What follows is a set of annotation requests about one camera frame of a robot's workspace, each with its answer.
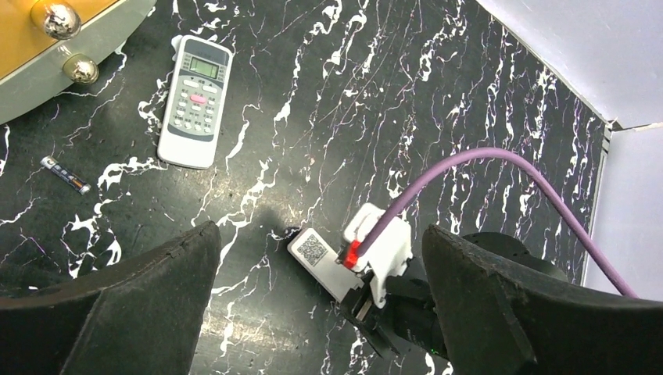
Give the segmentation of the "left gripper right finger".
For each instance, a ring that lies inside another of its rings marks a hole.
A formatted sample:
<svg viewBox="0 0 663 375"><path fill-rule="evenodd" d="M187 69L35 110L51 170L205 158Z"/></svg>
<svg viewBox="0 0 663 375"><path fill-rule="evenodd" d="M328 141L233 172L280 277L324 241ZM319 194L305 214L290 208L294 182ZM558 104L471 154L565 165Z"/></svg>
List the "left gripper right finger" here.
<svg viewBox="0 0 663 375"><path fill-rule="evenodd" d="M558 280L431 225L421 252L457 374L659 374L662 304Z"/></svg>

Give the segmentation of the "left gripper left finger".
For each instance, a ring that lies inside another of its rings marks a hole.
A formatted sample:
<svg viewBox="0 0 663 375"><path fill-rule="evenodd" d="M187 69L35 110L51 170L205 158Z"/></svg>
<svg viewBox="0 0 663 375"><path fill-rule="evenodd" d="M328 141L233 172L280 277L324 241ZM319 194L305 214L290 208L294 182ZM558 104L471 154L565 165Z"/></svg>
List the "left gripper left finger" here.
<svg viewBox="0 0 663 375"><path fill-rule="evenodd" d="M2 373L188 373L221 248L208 221L102 270L2 298Z"/></svg>

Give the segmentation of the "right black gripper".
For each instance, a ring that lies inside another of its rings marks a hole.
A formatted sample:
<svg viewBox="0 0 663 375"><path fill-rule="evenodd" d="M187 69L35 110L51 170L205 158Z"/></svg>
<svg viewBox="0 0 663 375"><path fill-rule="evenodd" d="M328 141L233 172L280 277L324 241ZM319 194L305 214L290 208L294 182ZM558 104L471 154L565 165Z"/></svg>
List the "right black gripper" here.
<svg viewBox="0 0 663 375"><path fill-rule="evenodd" d="M533 256L518 239L497 232L467 234L463 239L550 277L568 281L553 263ZM369 286L350 289L339 303L344 317L366 338L381 357L390 352L401 355L396 340L403 339L431 355L448 358L443 333L436 315L422 261L415 257L407 263L402 276L388 277L386 304L378 308Z"/></svg>

